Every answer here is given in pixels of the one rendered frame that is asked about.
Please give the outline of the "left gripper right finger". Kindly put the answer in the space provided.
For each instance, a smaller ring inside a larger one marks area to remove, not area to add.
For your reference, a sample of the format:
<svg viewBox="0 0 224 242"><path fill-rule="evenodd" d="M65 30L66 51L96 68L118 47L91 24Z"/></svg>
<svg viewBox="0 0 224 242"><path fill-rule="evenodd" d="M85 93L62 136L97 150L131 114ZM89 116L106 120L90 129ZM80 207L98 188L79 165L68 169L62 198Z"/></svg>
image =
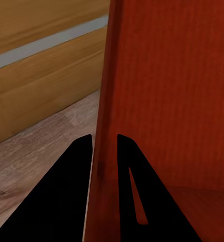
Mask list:
<svg viewBox="0 0 224 242"><path fill-rule="evenodd" d="M121 242L202 242L136 142L117 136ZM149 225L137 222L131 169Z"/></svg>

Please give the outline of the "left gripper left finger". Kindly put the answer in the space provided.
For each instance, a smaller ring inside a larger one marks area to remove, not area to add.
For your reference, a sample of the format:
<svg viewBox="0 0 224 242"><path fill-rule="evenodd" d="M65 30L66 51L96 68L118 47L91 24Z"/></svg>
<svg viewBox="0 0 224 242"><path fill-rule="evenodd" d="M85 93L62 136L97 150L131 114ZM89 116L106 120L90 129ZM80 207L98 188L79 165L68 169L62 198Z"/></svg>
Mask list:
<svg viewBox="0 0 224 242"><path fill-rule="evenodd" d="M74 140L0 228L0 242L82 242L92 135Z"/></svg>

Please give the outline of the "storage box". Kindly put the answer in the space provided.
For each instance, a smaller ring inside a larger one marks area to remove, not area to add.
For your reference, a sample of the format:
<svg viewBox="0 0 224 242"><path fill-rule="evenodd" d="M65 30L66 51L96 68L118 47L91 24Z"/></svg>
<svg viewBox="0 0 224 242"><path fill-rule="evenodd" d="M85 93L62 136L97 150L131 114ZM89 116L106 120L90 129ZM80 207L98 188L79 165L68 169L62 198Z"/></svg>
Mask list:
<svg viewBox="0 0 224 242"><path fill-rule="evenodd" d="M110 0L85 242L121 242L119 134L202 242L224 242L224 0Z"/></svg>

